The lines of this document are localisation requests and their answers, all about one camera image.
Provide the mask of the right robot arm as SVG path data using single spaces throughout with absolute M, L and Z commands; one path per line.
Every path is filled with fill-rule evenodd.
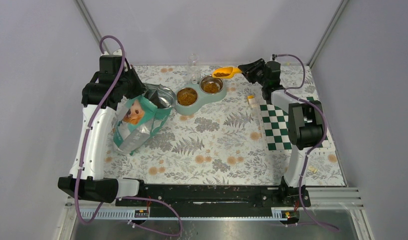
M 305 191 L 304 179 L 310 153 L 322 144 L 327 135 L 326 118 L 318 100 L 299 98 L 282 86 L 281 64 L 262 58 L 238 66 L 245 79 L 262 87 L 262 97 L 288 114 L 288 137 L 292 144 L 289 166 L 282 176 L 278 198 L 291 206 Z

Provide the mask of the orange plastic scoop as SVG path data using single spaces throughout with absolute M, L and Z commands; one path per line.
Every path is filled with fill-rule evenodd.
M 220 79 L 231 79 L 236 74 L 241 74 L 242 71 L 238 67 L 221 67 L 213 71 L 212 77 L 213 78 L 220 78 Z

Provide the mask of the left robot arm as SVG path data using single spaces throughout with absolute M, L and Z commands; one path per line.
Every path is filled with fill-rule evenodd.
M 60 190 L 78 200 L 111 203 L 128 197 L 136 206 L 145 203 L 147 193 L 138 180 L 104 177 L 106 143 L 118 104 L 144 92 L 144 84 L 123 56 L 99 58 L 99 71 L 82 90 L 79 146 L 69 175 L 58 179 Z

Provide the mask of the green pet food bag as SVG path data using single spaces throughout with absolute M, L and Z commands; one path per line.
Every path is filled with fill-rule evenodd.
M 146 91 L 129 99 L 122 108 L 113 134 L 114 149 L 125 155 L 155 136 L 166 123 L 177 100 L 172 89 L 147 83 Z

